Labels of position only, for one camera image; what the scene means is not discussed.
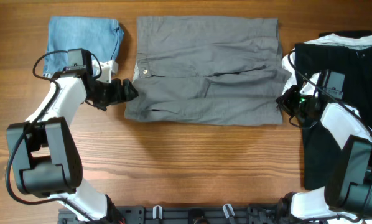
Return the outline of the grey shorts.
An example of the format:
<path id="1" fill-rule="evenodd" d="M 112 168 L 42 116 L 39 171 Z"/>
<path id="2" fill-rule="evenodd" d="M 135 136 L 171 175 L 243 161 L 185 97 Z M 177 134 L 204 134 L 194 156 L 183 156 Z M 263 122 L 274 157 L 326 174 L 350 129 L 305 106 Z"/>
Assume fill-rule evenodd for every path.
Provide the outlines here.
<path id="1" fill-rule="evenodd" d="M 143 16 L 125 117 L 222 126 L 280 125 L 282 67 L 276 18 Z"/>

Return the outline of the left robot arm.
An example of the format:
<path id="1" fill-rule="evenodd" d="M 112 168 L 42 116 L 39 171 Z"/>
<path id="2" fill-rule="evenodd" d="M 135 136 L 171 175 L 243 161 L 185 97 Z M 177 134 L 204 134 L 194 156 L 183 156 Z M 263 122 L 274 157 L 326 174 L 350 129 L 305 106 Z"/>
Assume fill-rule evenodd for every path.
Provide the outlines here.
<path id="1" fill-rule="evenodd" d="M 69 125 L 83 103 L 106 111 L 137 98 L 138 92 L 128 79 L 101 80 L 103 71 L 94 73 L 97 57 L 90 51 L 71 49 L 65 54 L 67 65 L 48 79 L 50 90 L 37 110 L 7 128 L 6 190 L 24 205 L 58 202 L 80 223 L 125 223 L 112 200 L 83 178 Z"/>

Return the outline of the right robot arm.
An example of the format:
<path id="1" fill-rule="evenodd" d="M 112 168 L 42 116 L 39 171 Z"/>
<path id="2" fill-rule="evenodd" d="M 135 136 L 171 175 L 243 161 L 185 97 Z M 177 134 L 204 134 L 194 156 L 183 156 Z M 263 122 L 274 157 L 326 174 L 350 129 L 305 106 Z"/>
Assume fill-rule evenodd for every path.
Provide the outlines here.
<path id="1" fill-rule="evenodd" d="M 289 211 L 299 223 L 372 223 L 372 129 L 341 102 L 344 81 L 344 74 L 323 70 L 316 82 L 308 82 L 311 94 L 292 85 L 276 99 L 291 118 L 320 123 L 342 150 L 326 186 L 291 197 Z"/>

